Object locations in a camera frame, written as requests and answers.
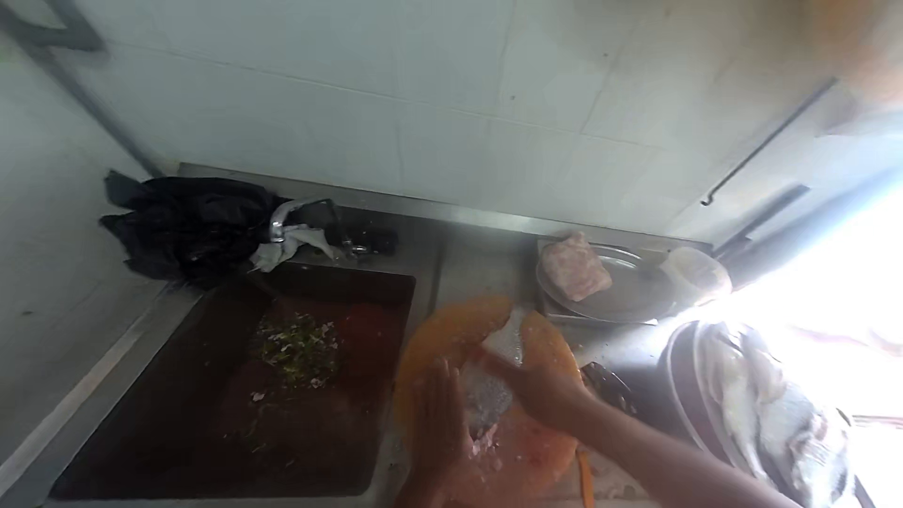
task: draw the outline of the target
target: hand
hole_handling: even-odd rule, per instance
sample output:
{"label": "hand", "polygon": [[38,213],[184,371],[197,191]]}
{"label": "hand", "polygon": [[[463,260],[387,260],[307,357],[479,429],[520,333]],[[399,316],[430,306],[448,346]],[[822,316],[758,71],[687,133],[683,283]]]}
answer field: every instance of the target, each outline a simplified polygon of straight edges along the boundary
{"label": "hand", "polygon": [[445,478],[467,457],[470,434],[458,369],[445,360],[414,384],[412,475]]}
{"label": "hand", "polygon": [[480,368],[505,382],[526,414],[547,427],[572,433],[580,408],[595,401],[582,382],[549,365],[524,369],[481,347],[476,360]]}

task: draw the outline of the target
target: chopped herbs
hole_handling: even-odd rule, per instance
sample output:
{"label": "chopped herbs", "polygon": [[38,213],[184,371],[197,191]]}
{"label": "chopped herbs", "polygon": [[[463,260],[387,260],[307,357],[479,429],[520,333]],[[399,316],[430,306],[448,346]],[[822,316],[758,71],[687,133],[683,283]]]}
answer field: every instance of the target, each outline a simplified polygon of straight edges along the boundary
{"label": "chopped herbs", "polygon": [[258,357],[273,365],[287,385],[320,388],[335,377],[338,337],[332,322],[317,325],[309,314],[284,322],[265,316],[257,326]]}

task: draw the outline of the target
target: metal tray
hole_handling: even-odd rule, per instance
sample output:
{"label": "metal tray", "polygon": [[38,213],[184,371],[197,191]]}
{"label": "metal tray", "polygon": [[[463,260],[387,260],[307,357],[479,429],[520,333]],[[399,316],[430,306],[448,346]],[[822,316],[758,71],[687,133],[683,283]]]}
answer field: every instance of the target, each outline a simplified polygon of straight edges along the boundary
{"label": "metal tray", "polygon": [[558,305],[578,314],[609,323],[645,323],[668,314],[674,307],[674,288],[665,272],[625,250],[593,245],[611,275],[611,287],[580,302],[569,299],[536,265],[539,286]]}

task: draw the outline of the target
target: faucet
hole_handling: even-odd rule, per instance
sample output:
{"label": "faucet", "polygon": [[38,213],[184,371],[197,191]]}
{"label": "faucet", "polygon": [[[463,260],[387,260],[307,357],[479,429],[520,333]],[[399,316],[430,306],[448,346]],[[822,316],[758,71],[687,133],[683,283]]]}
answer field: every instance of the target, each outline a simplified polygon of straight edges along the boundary
{"label": "faucet", "polygon": [[328,198],[307,198],[280,204],[275,212],[273,212],[273,217],[270,218],[270,241],[274,243],[285,241],[285,220],[288,218],[289,213],[294,212],[303,206],[320,202],[326,203],[326,206],[330,209],[330,214],[332,215],[332,220],[335,222],[336,230],[339,232],[341,247],[342,250],[345,251],[345,255],[348,256],[349,259],[356,259],[360,254],[369,254],[369,248],[355,245],[354,242],[351,241],[351,238],[349,238],[348,234],[345,232],[345,228],[342,226],[341,220],[339,219],[339,213],[336,211],[335,202]]}

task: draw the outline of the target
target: white cloth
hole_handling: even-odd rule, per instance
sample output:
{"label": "white cloth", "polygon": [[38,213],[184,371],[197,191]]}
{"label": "white cloth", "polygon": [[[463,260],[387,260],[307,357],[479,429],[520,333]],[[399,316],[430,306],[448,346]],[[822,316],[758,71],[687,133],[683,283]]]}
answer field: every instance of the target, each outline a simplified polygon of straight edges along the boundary
{"label": "white cloth", "polygon": [[326,242],[323,230],[315,230],[301,224],[288,226],[284,229],[285,241],[276,243],[261,243],[257,251],[251,254],[251,262],[254,268],[262,272],[273,271],[279,263],[290,259],[294,252],[305,243],[309,243],[323,251],[324,254],[335,259],[337,252]]}

